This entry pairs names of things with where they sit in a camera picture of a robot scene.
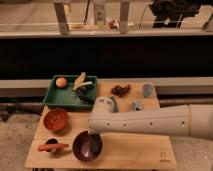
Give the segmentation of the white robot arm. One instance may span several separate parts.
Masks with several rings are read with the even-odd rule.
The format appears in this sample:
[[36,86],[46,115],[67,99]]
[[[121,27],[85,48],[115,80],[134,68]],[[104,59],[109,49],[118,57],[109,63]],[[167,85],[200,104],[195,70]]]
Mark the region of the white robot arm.
[[98,97],[89,115],[90,133],[123,132],[213,140],[213,105],[179,105],[114,112],[116,102]]

